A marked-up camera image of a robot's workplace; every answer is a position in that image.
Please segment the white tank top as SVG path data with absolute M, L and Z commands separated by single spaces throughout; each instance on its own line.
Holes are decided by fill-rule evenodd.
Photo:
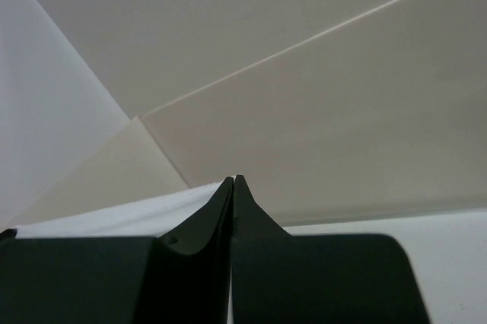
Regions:
M 205 206 L 222 183 L 14 227 L 18 239 L 159 237 Z

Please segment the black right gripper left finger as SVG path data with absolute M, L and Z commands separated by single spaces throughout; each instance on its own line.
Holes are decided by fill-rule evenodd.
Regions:
M 1 235 L 3 323 L 224 323 L 233 181 L 167 233 Z

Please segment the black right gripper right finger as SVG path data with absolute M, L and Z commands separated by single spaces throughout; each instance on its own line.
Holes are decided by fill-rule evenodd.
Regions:
M 236 323 L 427 323 L 403 247 L 380 233 L 294 236 L 234 181 Z

